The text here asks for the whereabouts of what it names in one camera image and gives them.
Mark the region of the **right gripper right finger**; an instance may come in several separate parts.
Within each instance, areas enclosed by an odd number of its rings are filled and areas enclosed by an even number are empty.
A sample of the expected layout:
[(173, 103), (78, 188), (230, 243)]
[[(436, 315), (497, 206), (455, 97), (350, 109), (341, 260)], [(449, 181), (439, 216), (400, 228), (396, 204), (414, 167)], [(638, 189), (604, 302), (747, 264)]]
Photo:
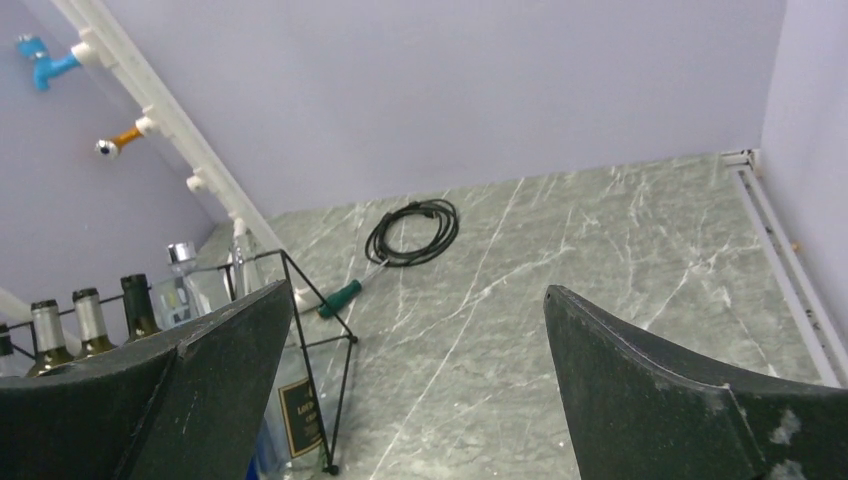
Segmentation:
[(582, 478), (846, 477), (845, 390), (714, 360), (563, 286), (544, 315)]

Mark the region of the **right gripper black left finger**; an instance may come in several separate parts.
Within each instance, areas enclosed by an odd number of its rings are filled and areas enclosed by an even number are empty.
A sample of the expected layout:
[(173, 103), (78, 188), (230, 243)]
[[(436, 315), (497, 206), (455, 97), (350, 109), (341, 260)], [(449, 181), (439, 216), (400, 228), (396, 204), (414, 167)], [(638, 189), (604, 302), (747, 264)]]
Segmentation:
[(1, 382), (5, 479), (242, 479), (293, 317), (278, 281), (180, 327)]

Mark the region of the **dark green wine bottle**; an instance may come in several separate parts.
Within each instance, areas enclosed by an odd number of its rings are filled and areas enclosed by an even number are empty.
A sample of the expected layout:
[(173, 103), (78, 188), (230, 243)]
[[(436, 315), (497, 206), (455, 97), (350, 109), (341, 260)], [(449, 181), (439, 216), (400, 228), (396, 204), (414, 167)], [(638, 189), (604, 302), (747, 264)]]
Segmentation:
[(128, 343), (161, 332), (149, 296), (149, 284), (145, 274), (132, 274), (120, 279), (122, 300), (128, 329)]

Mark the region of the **blue square glass bottle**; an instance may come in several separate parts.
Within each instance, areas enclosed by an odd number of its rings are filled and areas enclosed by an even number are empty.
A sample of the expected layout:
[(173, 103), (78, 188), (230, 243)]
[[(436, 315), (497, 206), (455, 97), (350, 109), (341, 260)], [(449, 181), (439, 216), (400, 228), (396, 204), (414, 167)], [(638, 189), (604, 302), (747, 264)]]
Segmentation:
[(180, 326), (260, 289), (264, 279), (256, 261), (236, 251), (222, 268), (200, 267), (191, 241), (170, 244), (171, 277), (153, 287), (157, 319), (165, 330)]

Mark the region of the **clear glass bottle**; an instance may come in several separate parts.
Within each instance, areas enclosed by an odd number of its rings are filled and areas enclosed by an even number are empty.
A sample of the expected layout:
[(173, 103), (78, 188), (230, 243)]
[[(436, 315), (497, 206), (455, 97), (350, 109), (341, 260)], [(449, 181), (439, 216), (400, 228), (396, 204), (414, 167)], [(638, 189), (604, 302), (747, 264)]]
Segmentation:
[[(262, 273), (258, 246), (243, 220), (234, 223), (231, 283), (237, 299), (273, 281)], [(318, 400), (292, 323), (260, 427), (254, 463), (261, 479), (309, 478), (326, 464)]]

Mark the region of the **olive green wine bottle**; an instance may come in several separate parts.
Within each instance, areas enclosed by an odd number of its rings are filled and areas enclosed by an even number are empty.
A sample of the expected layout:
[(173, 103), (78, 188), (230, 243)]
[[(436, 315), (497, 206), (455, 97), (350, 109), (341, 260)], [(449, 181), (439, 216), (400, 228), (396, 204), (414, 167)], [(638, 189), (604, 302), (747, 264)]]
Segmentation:
[(72, 293), (74, 312), (80, 330), (80, 350), (76, 360), (82, 360), (116, 348), (108, 336), (107, 327), (96, 288), (87, 287)]

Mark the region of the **dark wine bottle grey cap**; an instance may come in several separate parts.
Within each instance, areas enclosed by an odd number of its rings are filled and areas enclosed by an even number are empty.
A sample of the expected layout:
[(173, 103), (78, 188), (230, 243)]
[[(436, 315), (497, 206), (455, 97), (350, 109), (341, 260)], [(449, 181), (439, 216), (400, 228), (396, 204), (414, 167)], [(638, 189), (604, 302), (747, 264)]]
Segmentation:
[(40, 376), (60, 365), (74, 360), (68, 351), (55, 299), (31, 304), (31, 315), (36, 336), (35, 363), (27, 377)]

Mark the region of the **black wire wine rack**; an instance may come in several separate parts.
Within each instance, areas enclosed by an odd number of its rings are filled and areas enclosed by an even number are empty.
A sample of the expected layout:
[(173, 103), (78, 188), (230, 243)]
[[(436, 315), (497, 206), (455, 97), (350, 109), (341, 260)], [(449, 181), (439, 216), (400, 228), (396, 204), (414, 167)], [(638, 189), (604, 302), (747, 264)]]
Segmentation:
[[(260, 271), (272, 277), (273, 281), (289, 279), (298, 275), (300, 272), (294, 261), (284, 252), (274, 255), (268, 252), (258, 253), (256, 257), (260, 260)], [(225, 263), (217, 266), (199, 266), (222, 268)], [(161, 327), (156, 315), (155, 295), (153, 293), (153, 287), (156, 284), (158, 283), (149, 286), (149, 296), (153, 305), (156, 322), (161, 330), (165, 330)], [(303, 290), (296, 291), (295, 299), (298, 306), (316, 303), (319, 307), (328, 295), (330, 294), (321, 294), (316, 292), (312, 287), (306, 287)], [(300, 312), (292, 320), (292, 323), (296, 323), (299, 329), (303, 355), (307, 362), (309, 380), (313, 382), (318, 400), (319, 427), (322, 437), (322, 447), (326, 455), (326, 464), (320, 472), (325, 472), (328, 475), (336, 475), (340, 471), (338, 463), (341, 460), (342, 453), (337, 445), (337, 434), (339, 432), (339, 416), (343, 411), (344, 392), (351, 363), (349, 359), (339, 360), (338, 349), (339, 347), (352, 349), (358, 341), (357, 337), (347, 326), (342, 328), (340, 334), (332, 334), (330, 330), (331, 326), (340, 321), (339, 313), (329, 319), (323, 319), (317, 312), (316, 314)], [(254, 459), (252, 469), (253, 477), (261, 479), (258, 475)], [(318, 474), (319, 472), (309, 478), (297, 477), (295, 479), (314, 479)]]

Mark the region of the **clear bottle black cap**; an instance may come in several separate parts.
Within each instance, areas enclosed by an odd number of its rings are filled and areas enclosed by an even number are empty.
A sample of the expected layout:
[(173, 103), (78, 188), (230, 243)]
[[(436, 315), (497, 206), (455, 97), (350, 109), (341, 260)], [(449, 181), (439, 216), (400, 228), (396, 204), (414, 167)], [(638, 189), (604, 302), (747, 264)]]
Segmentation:
[(5, 323), (0, 324), (1, 331), (1, 376), (2, 377), (23, 377), (25, 370), (20, 362), (16, 359), (14, 353), (14, 345), (11, 340), (10, 331)]

